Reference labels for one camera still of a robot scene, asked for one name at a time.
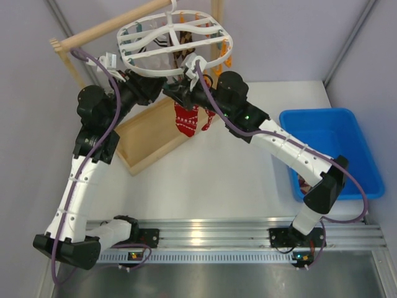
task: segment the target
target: white hook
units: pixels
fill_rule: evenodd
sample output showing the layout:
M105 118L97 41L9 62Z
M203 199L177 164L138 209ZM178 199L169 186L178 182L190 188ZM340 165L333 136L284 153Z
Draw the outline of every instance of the white hook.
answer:
M171 0L172 9L171 11L167 11L167 13L172 14L176 10L176 0Z
M166 11L168 26L172 27L172 13L176 10L176 0L171 0L172 8Z

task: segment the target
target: red sock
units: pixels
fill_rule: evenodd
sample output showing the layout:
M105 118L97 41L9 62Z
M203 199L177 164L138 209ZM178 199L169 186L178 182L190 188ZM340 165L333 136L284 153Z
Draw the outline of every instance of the red sock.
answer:
M207 115L208 115L208 120L207 120L207 123L201 128L201 130L202 130L203 132L210 128L212 119L213 119L213 118L215 117L215 115L216 115L214 112L212 112L212 111L210 111L210 110L205 110L205 112L206 112Z
M193 106L191 111L187 111L175 102L174 108L176 114L176 127L189 138L193 137L197 128L199 106Z

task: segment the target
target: white drying rack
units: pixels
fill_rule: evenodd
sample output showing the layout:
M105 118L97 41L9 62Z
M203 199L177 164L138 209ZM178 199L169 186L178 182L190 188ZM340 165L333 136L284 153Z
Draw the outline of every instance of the white drying rack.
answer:
M205 69L210 69L216 67L223 62L225 62L231 55L231 51L233 49L233 40L231 36L227 33L227 31L209 14L200 11L168 11L162 14L156 14L153 16L143 17L131 24L128 24L122 27L117 32L117 42L120 50L120 54L124 65L131 69L132 71L138 73L142 76L177 76L183 74L184 70L182 68L176 68L173 70L149 70L140 68L135 65L134 61L140 58L151 57L154 55L160 55L163 53L173 53L179 52L183 50L187 50L190 48L197 47L210 47L213 44L218 43L226 43L226 50L221 54L218 58L208 61ZM185 22L185 23L173 23L172 16L193 16L196 19L193 21ZM129 34L128 30L130 28L135 28L139 24L148 21L156 21L156 19L167 18L167 24L151 30L143 30L142 32ZM188 42L181 44L179 39L177 38L176 32L192 32L194 34L208 36L208 38L203 40L198 40L196 42ZM149 43L151 43L156 38L161 35L170 35L172 45L166 48L160 48L156 50L150 50L142 53L134 53Z

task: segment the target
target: wooden tray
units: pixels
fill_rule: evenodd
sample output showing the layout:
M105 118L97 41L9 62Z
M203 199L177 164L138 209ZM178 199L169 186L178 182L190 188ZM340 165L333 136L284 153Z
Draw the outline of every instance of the wooden tray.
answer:
M205 111L199 109L195 134L207 119ZM119 125L115 131L120 135L117 155L133 176L189 139L176 127L174 101L169 97Z

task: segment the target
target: wooden frame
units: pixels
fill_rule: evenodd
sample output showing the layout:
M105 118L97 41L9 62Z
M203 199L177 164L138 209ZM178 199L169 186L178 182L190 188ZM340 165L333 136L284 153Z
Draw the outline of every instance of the wooden frame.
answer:
M223 21L223 1L212 0L211 3L211 15L220 24ZM136 9L107 20L60 42L52 39L50 43L65 64L65 67L69 70L71 76L79 84L79 87L84 88L86 84L82 76L68 57L68 53L72 48L81 47L170 4L171 0L152 0ZM212 59L214 57L216 58L219 54L220 52L216 45L212 47ZM148 108L117 127L116 131L120 135L117 155L123 160L132 175L139 173L189 139L178 131L175 125L175 114L173 111L174 101L170 98L165 98L153 107ZM206 121L207 117L204 111L200 111L197 125L198 131L200 131Z

